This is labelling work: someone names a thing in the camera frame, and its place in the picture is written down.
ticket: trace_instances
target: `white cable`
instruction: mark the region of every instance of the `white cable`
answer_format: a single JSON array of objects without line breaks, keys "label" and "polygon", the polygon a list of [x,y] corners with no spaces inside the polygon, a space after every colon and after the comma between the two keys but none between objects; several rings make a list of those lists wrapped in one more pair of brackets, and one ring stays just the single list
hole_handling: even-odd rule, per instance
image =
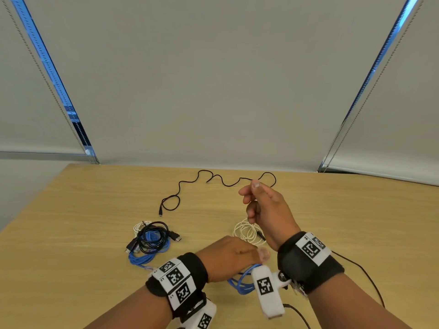
[{"label": "white cable", "polygon": [[133,227],[134,230],[134,237],[137,236],[137,234],[140,232],[141,229],[143,229],[146,225],[151,224],[150,221],[141,221],[139,224],[135,224]]},{"label": "white cable", "polygon": [[257,231],[262,233],[259,225],[252,225],[247,219],[244,219],[235,225],[235,228],[233,229],[233,236],[237,236],[238,238],[247,241],[252,245],[260,246],[266,243],[266,241],[257,235]]}]

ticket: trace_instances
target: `hand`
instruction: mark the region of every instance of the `hand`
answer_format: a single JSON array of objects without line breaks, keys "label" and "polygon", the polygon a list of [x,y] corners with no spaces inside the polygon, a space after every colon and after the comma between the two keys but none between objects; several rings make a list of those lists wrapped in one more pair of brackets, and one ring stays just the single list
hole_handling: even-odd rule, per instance
[{"label": "hand", "polygon": [[206,267],[209,283],[225,281],[241,270],[262,264],[270,258],[267,249],[258,248],[235,236],[225,236],[196,255]]},{"label": "hand", "polygon": [[258,180],[239,190],[243,195],[243,203],[247,206],[247,217],[250,224],[258,224],[267,243],[275,251],[300,228],[294,220],[293,214],[281,193]]}]

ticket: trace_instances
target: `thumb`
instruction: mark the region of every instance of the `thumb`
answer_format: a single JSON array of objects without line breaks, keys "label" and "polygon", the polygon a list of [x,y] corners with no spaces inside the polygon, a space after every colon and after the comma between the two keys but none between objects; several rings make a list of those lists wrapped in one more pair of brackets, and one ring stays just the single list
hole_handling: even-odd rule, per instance
[{"label": "thumb", "polygon": [[259,180],[252,180],[252,194],[258,200],[261,206],[266,206],[271,203],[271,199],[265,192],[264,188],[261,187]]},{"label": "thumb", "polygon": [[270,258],[270,252],[266,248],[253,248],[247,252],[241,253],[244,268],[250,265],[261,265]]}]

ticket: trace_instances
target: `black wire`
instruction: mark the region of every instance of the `black wire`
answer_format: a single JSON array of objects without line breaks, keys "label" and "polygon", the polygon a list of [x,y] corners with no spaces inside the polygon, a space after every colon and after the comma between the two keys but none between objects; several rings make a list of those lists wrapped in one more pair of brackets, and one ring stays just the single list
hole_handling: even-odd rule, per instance
[{"label": "black wire", "polygon": [[[148,241],[146,238],[146,233],[155,231],[159,234],[159,238],[155,241]],[[139,245],[140,251],[145,254],[155,254],[161,250],[168,241],[169,228],[163,221],[153,221],[151,224],[144,226],[137,233],[137,243]]]},{"label": "black wire", "polygon": [[296,311],[296,313],[300,315],[300,317],[302,318],[302,320],[304,321],[304,323],[306,324],[306,326],[308,327],[308,329],[311,329],[310,325],[309,325],[308,322],[305,320],[305,318],[303,317],[303,315],[298,311],[297,308],[293,307],[293,306],[290,305],[290,304],[284,304],[284,307],[285,307],[285,308],[291,308],[291,309],[294,309],[294,310]]},{"label": "black wire", "polygon": [[339,256],[339,257],[345,259],[346,261],[349,261],[349,262],[355,264],[356,266],[358,266],[358,267],[364,272],[364,274],[367,276],[367,278],[369,278],[369,281],[370,281],[370,282],[372,283],[372,285],[374,286],[375,291],[378,293],[378,296],[380,297],[380,300],[381,300],[381,305],[385,308],[384,300],[383,300],[383,297],[381,296],[380,291],[378,290],[377,286],[376,286],[375,283],[373,282],[372,278],[370,278],[369,274],[365,271],[365,269],[364,269],[361,265],[359,265],[358,263],[356,263],[356,262],[354,262],[354,261],[352,261],[352,260],[349,260],[347,257],[344,257],[343,255],[340,255],[339,253],[336,253],[336,252],[334,252],[334,251],[332,251],[332,253],[334,253],[335,255],[337,255],[337,256]]},{"label": "black wire", "polygon": [[[226,185],[226,184],[224,183],[224,181],[223,181],[221,175],[219,175],[219,174],[215,174],[215,175],[214,175],[213,172],[212,172],[212,171],[209,171],[209,170],[200,170],[200,171],[198,171],[198,173],[197,173],[197,178],[196,178],[194,181],[185,181],[185,180],[181,180],[181,181],[179,181],[179,182],[178,182],[178,192],[177,192],[176,194],[169,195],[168,197],[165,197],[164,199],[162,199],[162,202],[160,203],[160,208],[158,209],[158,215],[159,215],[159,216],[162,216],[162,215],[163,215],[163,209],[168,210],[168,211],[174,211],[175,209],[178,208],[178,206],[180,205],[180,197],[178,196],[178,194],[179,194],[180,191],[181,191],[181,183],[183,183],[183,182],[185,182],[185,183],[194,183],[194,182],[196,182],[196,181],[198,180],[198,178],[200,177],[200,172],[209,172],[209,173],[212,175],[212,176],[210,177],[210,179],[206,181],[206,183],[209,182],[209,181],[211,181],[214,177],[220,177],[220,178],[221,178],[221,182],[222,182],[222,184],[223,184],[224,186],[226,186],[226,187],[232,187],[232,186],[236,185],[237,183],[239,183],[241,180],[244,180],[244,179],[245,179],[245,180],[250,180],[250,181],[252,180],[252,179],[250,179],[250,178],[240,177],[240,178],[238,179],[238,181],[235,182],[235,183],[233,183],[232,185]],[[274,176],[274,174],[271,173],[271,172],[264,172],[264,173],[262,173],[262,175],[258,178],[258,180],[262,179],[262,177],[263,177],[264,175],[266,175],[267,173],[268,173],[268,174],[271,174],[271,175],[273,176],[273,178],[274,178],[274,183],[270,186],[270,187],[273,187],[273,186],[276,184],[277,180],[276,180],[276,177]],[[174,208],[167,208],[167,207],[165,206],[165,202],[166,202],[168,199],[173,198],[173,197],[176,197],[176,198],[178,199],[177,205],[176,205]]]}]

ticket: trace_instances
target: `wristband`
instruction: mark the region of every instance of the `wristband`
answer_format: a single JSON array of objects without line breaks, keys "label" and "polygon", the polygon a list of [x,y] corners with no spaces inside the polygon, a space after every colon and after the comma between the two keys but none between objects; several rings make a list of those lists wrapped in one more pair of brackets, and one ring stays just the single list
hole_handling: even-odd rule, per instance
[{"label": "wristband", "polygon": [[279,248],[277,266],[308,294],[333,276],[345,272],[330,254],[331,250],[314,234],[302,231]]},{"label": "wristband", "polygon": [[173,318],[186,316],[205,299],[208,274],[194,253],[186,253],[153,271],[145,285],[157,297],[167,297]]}]

